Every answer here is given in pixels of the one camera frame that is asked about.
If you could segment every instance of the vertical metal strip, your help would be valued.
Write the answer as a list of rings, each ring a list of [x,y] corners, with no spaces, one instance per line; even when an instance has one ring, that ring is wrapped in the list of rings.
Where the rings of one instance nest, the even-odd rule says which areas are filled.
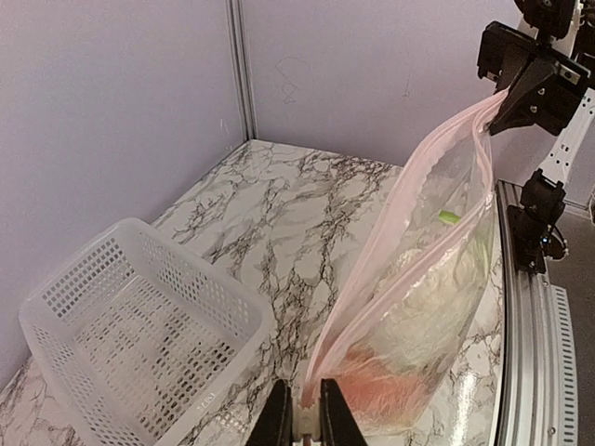
[[[245,139],[258,137],[257,122],[252,99],[252,83],[245,41],[244,15],[242,0],[227,1],[228,22],[230,27],[231,56],[235,71],[235,83],[240,104],[240,115]]]

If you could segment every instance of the basket bottom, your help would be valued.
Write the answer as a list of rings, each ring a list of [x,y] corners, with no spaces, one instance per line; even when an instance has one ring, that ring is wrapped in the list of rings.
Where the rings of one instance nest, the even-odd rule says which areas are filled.
[[[237,350],[178,299],[137,276],[74,339],[114,411],[145,439],[161,438]]]

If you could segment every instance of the plastic bag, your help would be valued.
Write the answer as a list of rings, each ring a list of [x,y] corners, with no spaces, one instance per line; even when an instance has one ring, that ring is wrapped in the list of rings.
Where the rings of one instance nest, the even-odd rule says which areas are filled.
[[[494,231],[487,124],[507,92],[417,147],[314,347],[302,387],[337,380],[365,435],[411,426],[452,367],[487,285]]]

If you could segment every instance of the marble countertop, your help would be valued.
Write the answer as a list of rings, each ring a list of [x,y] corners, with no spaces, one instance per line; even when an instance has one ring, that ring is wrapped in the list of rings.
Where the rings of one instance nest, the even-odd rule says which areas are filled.
[[[297,382],[400,168],[251,141],[154,226],[271,301],[276,327],[184,446],[243,445],[277,378]],[[491,444],[500,383],[502,261],[456,363],[414,427],[370,445]],[[80,446],[29,359],[0,394],[0,446]]]

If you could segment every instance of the green object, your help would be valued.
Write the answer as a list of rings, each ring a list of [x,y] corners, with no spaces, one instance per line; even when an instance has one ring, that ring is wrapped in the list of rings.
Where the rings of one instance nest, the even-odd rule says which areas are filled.
[[[438,219],[440,219],[442,223],[446,223],[447,225],[455,225],[456,223],[458,223],[458,220],[460,220],[461,217],[457,214],[453,214],[452,212],[441,211],[438,215]]]

